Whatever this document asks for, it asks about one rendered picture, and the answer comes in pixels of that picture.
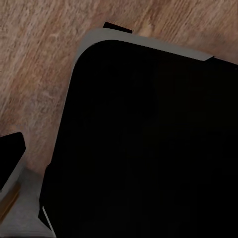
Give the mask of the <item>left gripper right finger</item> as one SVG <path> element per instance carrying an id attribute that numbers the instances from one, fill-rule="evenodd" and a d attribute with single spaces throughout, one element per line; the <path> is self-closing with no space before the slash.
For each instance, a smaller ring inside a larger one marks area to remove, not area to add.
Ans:
<path id="1" fill-rule="evenodd" d="M 227 132 L 222 149 L 238 172 L 238 134 Z"/>

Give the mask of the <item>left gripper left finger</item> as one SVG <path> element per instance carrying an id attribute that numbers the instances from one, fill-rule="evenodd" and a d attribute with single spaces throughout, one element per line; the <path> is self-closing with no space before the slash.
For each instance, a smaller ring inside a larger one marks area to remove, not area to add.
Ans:
<path id="1" fill-rule="evenodd" d="M 26 151 L 21 132 L 0 137 L 0 191 Z"/>

